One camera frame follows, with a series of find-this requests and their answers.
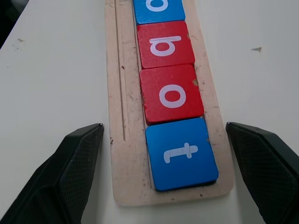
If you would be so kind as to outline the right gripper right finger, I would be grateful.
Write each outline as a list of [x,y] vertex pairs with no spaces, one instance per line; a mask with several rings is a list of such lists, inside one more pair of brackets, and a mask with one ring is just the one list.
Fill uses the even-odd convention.
[[299,157],[275,133],[226,124],[243,181],[267,224],[299,222]]

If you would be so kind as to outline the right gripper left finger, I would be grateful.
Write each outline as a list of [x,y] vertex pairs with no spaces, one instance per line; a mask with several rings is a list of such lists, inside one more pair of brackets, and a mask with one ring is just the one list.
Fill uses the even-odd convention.
[[2,224],[79,224],[88,202],[103,141],[101,123],[66,135],[33,173]]

